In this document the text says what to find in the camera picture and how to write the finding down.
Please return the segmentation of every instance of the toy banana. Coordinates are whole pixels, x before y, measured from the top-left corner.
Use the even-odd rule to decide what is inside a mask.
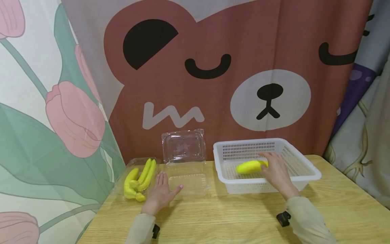
[[[138,182],[139,182],[140,184],[145,180],[145,178],[146,178],[146,176],[147,176],[147,174],[148,174],[148,172],[149,172],[149,169],[150,169],[150,165],[151,165],[151,164],[152,164],[152,159],[148,159],[148,160],[146,161],[144,170],[142,171],[142,173],[141,173],[141,175],[140,175],[140,177],[139,177],[139,179],[138,179]]]
[[[137,201],[145,201],[146,197],[140,193],[140,192],[135,192],[134,189],[128,188],[124,191],[124,197],[127,199],[136,199]]]
[[[138,172],[139,168],[134,168],[130,171],[130,173],[127,175],[126,179],[124,180],[123,189],[126,189],[129,187],[129,182],[132,182],[138,178]]]
[[[138,182],[138,180],[130,180],[128,186],[130,188],[136,189],[139,186],[139,184],[140,183]]]
[[[145,201],[146,200],[146,197],[144,195],[142,195],[142,193],[140,192],[137,192],[137,194],[135,195],[135,199],[137,201]]]
[[[150,165],[150,169],[149,169],[149,172],[145,178],[145,180],[140,183],[140,185],[138,186],[138,189],[137,191],[138,192],[142,192],[144,190],[146,190],[146,188],[149,186],[150,182],[152,181],[153,177],[154,177],[154,171],[156,170],[156,160],[152,160],[151,162],[151,165]]]
[[[255,173],[261,171],[261,165],[265,165],[268,168],[268,162],[253,160],[237,166],[236,172],[239,174]]]
[[[137,192],[135,192],[135,190],[130,187],[125,188],[123,190],[123,193],[124,197],[126,197],[127,199],[134,199],[137,194]]]

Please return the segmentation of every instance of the white plastic basket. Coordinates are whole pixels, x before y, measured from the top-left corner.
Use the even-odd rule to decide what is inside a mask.
[[[262,151],[274,151],[287,165],[292,183],[299,191],[311,180],[321,179],[321,172],[293,145],[281,138],[222,141],[214,144],[214,160],[219,180],[229,194],[277,192],[262,172],[238,174],[236,167],[250,160],[263,160]]]

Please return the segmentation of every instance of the sleeve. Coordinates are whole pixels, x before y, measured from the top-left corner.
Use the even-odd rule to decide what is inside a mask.
[[[321,213],[305,197],[293,197],[286,202],[291,215],[290,224],[294,234],[303,244],[337,243],[336,238],[326,227]]]
[[[139,214],[135,217],[125,244],[149,244],[152,240],[155,220],[154,216],[148,214]]]

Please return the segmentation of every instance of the purple fabric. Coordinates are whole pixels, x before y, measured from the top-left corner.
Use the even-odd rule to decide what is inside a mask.
[[[356,104],[358,104],[359,100],[363,97],[364,93],[370,87],[375,77],[376,72],[372,69],[369,69],[356,63],[353,65],[347,91],[340,107],[341,112],[337,116],[337,120],[335,123],[335,127],[333,128],[331,137],[333,137],[340,129],[341,125],[355,108]]]

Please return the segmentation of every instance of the hand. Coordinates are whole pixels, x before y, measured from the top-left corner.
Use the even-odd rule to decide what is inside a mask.
[[[156,184],[147,196],[141,213],[155,216],[158,211],[169,205],[181,189],[183,189],[183,185],[178,186],[174,191],[170,191],[167,174],[160,172],[157,175]]]
[[[268,168],[265,165],[261,166],[265,178],[281,193],[284,199],[300,196],[298,189],[291,182],[282,157],[274,152],[262,152],[259,155],[268,160]]]

